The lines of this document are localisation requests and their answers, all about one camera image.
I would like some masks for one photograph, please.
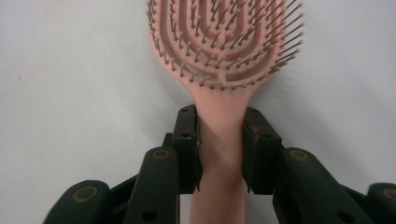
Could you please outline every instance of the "hairbrush head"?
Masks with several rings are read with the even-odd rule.
[[[297,39],[304,34],[298,32],[304,14],[293,14],[302,5],[296,0],[149,0],[151,43],[166,70],[187,89],[244,89],[263,83],[295,58],[303,44]]]

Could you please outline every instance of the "hole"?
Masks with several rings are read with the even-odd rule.
[[[337,216],[340,220],[342,220],[345,223],[355,223],[356,222],[356,219],[347,212],[338,212]]]
[[[157,219],[157,217],[158,217],[158,214],[155,211],[146,211],[142,215],[143,221],[146,221],[146,222],[154,221],[155,219]]]
[[[266,139],[270,139],[270,138],[272,138],[272,135],[269,133],[266,133],[266,134],[263,134],[262,137],[266,138]]]

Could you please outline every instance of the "white wall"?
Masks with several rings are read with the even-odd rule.
[[[396,183],[395,9],[306,0],[302,53],[251,103],[287,147],[360,192]],[[145,12],[134,0],[0,2],[0,223],[41,223],[75,183],[135,175],[192,103],[154,59]],[[249,195],[247,223],[263,220],[276,223],[270,199]]]

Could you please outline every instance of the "white background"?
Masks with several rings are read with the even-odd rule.
[[[304,2],[301,54],[251,105],[344,185],[396,183],[396,1]],[[192,104],[151,53],[145,12],[135,0],[0,1],[0,223],[42,223],[77,182],[137,174]],[[248,195],[247,223],[276,223],[270,200]]]

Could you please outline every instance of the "pink hairbrush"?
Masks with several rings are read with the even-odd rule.
[[[201,191],[191,223],[244,223],[242,122],[260,85],[303,44],[296,0],[149,0],[155,55],[200,117]]]

